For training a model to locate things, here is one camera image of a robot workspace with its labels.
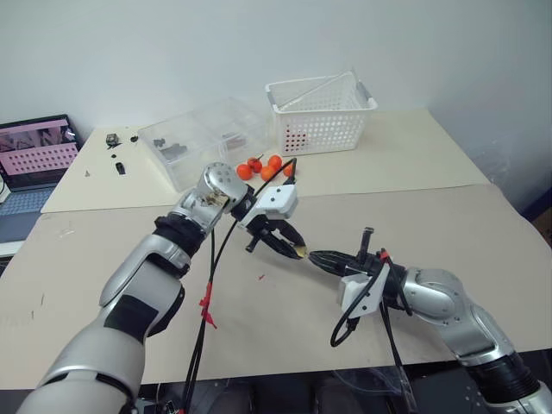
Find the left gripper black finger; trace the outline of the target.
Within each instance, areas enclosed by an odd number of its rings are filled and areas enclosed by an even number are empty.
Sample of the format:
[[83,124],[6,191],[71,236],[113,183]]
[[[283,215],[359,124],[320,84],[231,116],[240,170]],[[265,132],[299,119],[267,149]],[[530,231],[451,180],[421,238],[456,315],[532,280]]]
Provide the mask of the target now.
[[282,239],[279,239],[272,233],[266,233],[262,236],[262,241],[273,251],[276,253],[283,255],[289,259],[294,260],[300,260],[301,256],[298,254],[295,247],[288,243],[287,241],[284,241]]
[[305,252],[307,247],[304,238],[286,220],[279,221],[279,232],[289,241],[296,252]]

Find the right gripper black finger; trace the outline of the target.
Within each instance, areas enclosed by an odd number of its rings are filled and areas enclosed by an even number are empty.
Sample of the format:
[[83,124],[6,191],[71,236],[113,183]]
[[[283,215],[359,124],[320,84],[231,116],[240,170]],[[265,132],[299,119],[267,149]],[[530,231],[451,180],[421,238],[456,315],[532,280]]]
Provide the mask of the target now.
[[310,252],[310,260],[314,261],[328,261],[328,262],[347,262],[355,261],[356,257],[351,254],[345,254],[335,250],[316,250]]
[[347,259],[332,257],[311,257],[310,261],[316,267],[319,267],[327,273],[331,273],[336,276],[348,275],[349,260]]

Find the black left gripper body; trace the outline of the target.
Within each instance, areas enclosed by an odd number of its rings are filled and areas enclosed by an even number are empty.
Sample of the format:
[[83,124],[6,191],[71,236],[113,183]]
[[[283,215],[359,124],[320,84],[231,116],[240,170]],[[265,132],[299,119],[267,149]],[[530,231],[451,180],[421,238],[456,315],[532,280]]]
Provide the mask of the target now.
[[251,242],[245,247],[249,253],[253,253],[258,242],[262,241],[262,236],[266,233],[272,233],[279,230],[279,221],[283,219],[268,219],[265,215],[256,216],[246,227],[248,233],[252,236]]

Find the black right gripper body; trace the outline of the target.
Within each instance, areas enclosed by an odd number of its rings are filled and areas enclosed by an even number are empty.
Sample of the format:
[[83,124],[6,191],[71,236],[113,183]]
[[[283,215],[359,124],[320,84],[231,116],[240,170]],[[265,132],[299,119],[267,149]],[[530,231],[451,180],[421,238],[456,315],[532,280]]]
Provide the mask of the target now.
[[383,262],[380,260],[380,257],[368,251],[373,232],[374,228],[371,227],[365,227],[362,230],[361,244],[357,253],[346,261],[345,276],[357,273],[362,273],[366,276],[376,276],[382,270]]

